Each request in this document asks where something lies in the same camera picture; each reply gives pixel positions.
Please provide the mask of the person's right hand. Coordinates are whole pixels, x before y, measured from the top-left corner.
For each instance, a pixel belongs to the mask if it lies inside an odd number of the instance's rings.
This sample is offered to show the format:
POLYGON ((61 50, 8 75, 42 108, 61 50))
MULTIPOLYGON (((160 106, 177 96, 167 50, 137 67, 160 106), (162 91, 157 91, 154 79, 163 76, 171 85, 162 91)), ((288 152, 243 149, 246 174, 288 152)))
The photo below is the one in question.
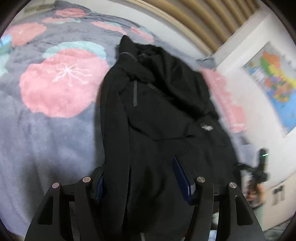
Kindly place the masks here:
POLYGON ((246 199, 252 208, 258 208, 265 204, 264 185, 262 183, 256 185, 249 184, 246 199))

